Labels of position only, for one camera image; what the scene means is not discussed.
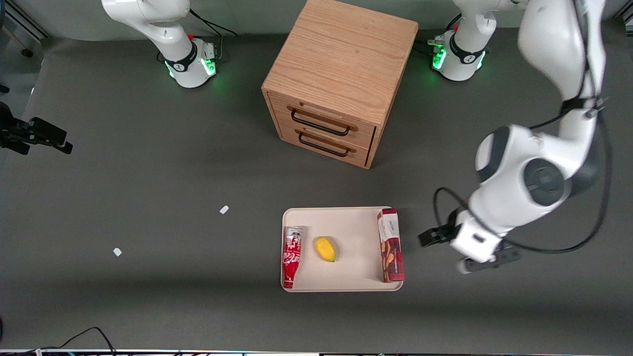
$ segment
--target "black metal handle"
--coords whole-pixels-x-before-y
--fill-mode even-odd
[[[319,130],[325,131],[325,132],[327,132],[329,134],[334,134],[334,135],[337,135],[337,136],[345,136],[345,135],[349,134],[349,130],[351,128],[350,126],[347,126],[347,128],[343,132],[336,131],[336,130],[330,129],[329,127],[313,124],[313,123],[311,123],[309,121],[306,121],[306,120],[301,120],[300,118],[294,116],[294,114],[296,114],[296,113],[297,113],[297,110],[292,109],[292,112],[290,113],[290,116],[292,117],[293,121],[298,122],[300,124],[307,125],[307,126],[310,126],[310,127],[314,127],[315,129],[319,129]]]
[[[337,152],[337,151],[333,151],[333,150],[331,150],[331,149],[329,149],[329,148],[321,147],[321,146],[319,146],[319,145],[317,145],[317,144],[315,144],[315,143],[312,143],[312,142],[308,142],[308,141],[302,140],[302,139],[301,139],[302,137],[303,137],[303,132],[300,132],[300,133],[299,133],[299,142],[300,142],[300,143],[303,143],[303,144],[305,144],[306,146],[310,146],[310,147],[312,147],[312,148],[320,149],[321,151],[327,152],[327,153],[329,153],[329,154],[331,154],[331,155],[335,155],[335,156],[339,156],[339,157],[345,157],[345,156],[347,156],[347,155],[348,155],[348,153],[349,153],[349,148],[345,149],[345,153],[340,153],[340,152]]]

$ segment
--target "wooden drawer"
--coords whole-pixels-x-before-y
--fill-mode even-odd
[[[369,149],[375,127],[359,120],[325,111],[294,98],[269,92],[270,103],[280,126],[294,126],[331,141]]]
[[[279,125],[279,129],[282,134],[281,139],[285,142],[365,168],[369,152],[366,148],[336,142],[319,134],[299,129],[296,125]]]

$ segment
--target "black cable on floor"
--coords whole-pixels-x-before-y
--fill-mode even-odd
[[[83,334],[87,333],[90,330],[96,330],[99,331],[99,334],[101,334],[101,336],[103,336],[103,339],[106,340],[106,343],[108,344],[108,348],[110,349],[110,352],[114,355],[116,353],[115,348],[112,346],[112,343],[110,342],[110,340],[108,339],[108,337],[103,333],[103,331],[97,327],[97,326],[93,326],[93,327],[89,327],[86,330],[82,331],[81,333],[73,336],[72,338],[68,339],[66,342],[64,342],[63,344],[61,344],[60,346],[46,346],[46,347],[39,347],[39,348],[34,348],[33,350],[29,350],[29,351],[25,351],[25,352],[14,352],[14,353],[7,353],[7,355],[11,355],[11,356],[28,356],[32,353],[35,353],[36,350],[55,350],[55,349],[59,349],[59,348],[63,348],[64,346],[66,346],[67,344],[69,344],[71,341],[73,341],[74,339],[78,338],[79,336],[82,336]]]
[[[411,47],[412,50],[416,51],[417,53],[423,54],[425,56],[429,55],[428,51],[422,51],[421,49],[417,49],[415,46]]]
[[[459,15],[455,16],[455,18],[454,18],[454,19],[452,19],[452,20],[448,23],[448,25],[446,25],[446,29],[447,29],[447,30],[450,30],[450,29],[451,29],[451,27],[453,27],[453,25],[454,25],[454,24],[457,22],[457,20],[459,20],[460,18],[461,18],[461,13],[460,13]]]
[[[198,20],[201,20],[202,22],[204,22],[204,23],[206,23],[206,24],[208,24],[208,25],[212,25],[212,26],[218,27],[218,28],[220,28],[220,29],[223,29],[224,31],[228,31],[228,32],[230,32],[230,33],[232,33],[232,34],[234,34],[234,35],[238,36],[238,34],[237,34],[235,31],[233,31],[233,30],[229,30],[229,29],[227,29],[226,27],[222,27],[222,26],[218,25],[217,23],[213,23],[213,22],[211,22],[211,21],[209,21],[209,20],[205,20],[203,17],[201,17],[200,15],[198,15],[198,14],[197,14],[197,13],[196,13],[193,9],[189,9],[189,12],[190,12],[192,15],[194,15],[194,16],[195,16]]]

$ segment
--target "tray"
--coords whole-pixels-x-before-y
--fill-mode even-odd
[[[404,282],[382,281],[378,213],[389,207],[293,208],[282,219],[282,254],[286,226],[303,227],[301,259],[288,292],[397,291]],[[328,236],[336,249],[335,262],[322,260],[314,249],[319,236]],[[284,285],[280,263],[280,283]]]

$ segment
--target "red can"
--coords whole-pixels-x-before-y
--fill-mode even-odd
[[[303,228],[299,226],[288,226],[285,229],[284,256],[284,288],[292,289],[294,275],[299,268],[299,258],[301,257],[301,236]]]

